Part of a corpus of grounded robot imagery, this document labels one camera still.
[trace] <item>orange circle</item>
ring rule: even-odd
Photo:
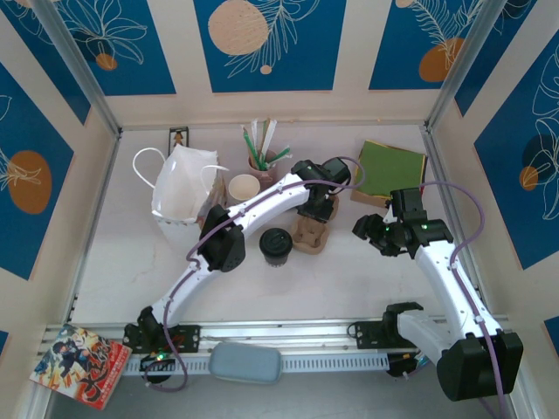
[[[525,190],[534,190],[538,186],[538,171],[532,166],[526,166],[521,171],[520,181]]]
[[[260,67],[260,72],[266,76],[272,72],[272,67],[269,65],[262,65]]]
[[[95,57],[95,62],[99,67],[108,72],[114,70],[118,65],[116,59],[114,59],[112,55],[108,55],[105,52],[102,52],[97,57]]]
[[[51,170],[45,158],[35,151],[20,151],[11,158],[8,174],[14,204],[27,214],[43,212],[52,192]]]
[[[419,77],[430,83],[444,81],[462,44],[464,44],[463,38],[451,38],[444,44],[433,46],[421,59]]]
[[[255,52],[268,39],[268,23],[256,6],[246,0],[227,0],[208,21],[211,41],[223,53]]]

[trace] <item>metal corner post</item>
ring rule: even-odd
[[[113,132],[115,136],[118,135],[120,124],[108,106],[99,83],[93,76],[54,3],[50,0],[29,0],[29,3],[60,57],[64,60],[89,102],[99,113],[107,129]]]
[[[435,105],[433,105],[432,110],[427,116],[425,125],[428,133],[432,133],[432,130],[437,126],[446,108],[454,99],[454,95],[470,71],[473,61],[480,53],[481,47],[489,36],[495,21],[501,14],[505,4],[507,4],[507,0],[480,1],[483,1],[485,4],[481,8],[478,17],[473,22],[472,29],[466,37],[464,46],[462,46],[458,57],[454,61],[451,70],[448,72],[437,100],[435,101]]]

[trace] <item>small picture frame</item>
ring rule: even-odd
[[[190,146],[190,133],[188,127],[175,127],[169,130],[169,147],[167,156],[170,156],[175,146],[181,145],[183,147]]]

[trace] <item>comic book cover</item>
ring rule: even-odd
[[[64,325],[31,379],[63,395],[103,409],[131,349],[72,325]]]

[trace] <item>anime character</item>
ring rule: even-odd
[[[59,367],[64,370],[60,374],[60,378],[65,378],[72,369],[74,363],[78,363],[84,371],[89,372],[91,369],[90,352],[85,348],[80,348],[74,340],[66,342],[56,342],[52,346],[52,351],[62,357]]]

